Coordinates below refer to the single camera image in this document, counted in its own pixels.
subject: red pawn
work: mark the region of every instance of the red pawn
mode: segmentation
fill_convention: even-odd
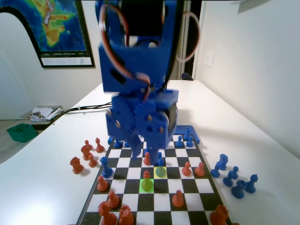
[[[98,153],[103,152],[105,149],[104,149],[104,147],[100,144],[100,139],[99,139],[99,138],[96,138],[96,143],[97,143],[96,152],[98,152]]]

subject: poster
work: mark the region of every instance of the poster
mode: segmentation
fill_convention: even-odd
[[[42,67],[95,66],[81,1],[0,0],[2,12],[24,25]]]

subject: green square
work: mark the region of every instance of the green square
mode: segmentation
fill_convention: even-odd
[[[148,193],[148,194],[151,194],[151,193],[154,193],[154,179],[150,179],[153,183],[153,186],[152,186],[152,189],[150,191],[144,191],[143,188],[142,188],[142,182],[143,182],[144,179],[140,179],[140,188],[139,188],[139,193]]]

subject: green box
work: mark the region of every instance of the green box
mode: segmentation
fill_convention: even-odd
[[[21,123],[7,130],[14,141],[26,143],[37,136],[37,133],[32,125]]]

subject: map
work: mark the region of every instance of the map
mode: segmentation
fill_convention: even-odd
[[[74,0],[0,0],[21,12],[41,52],[86,51]]]

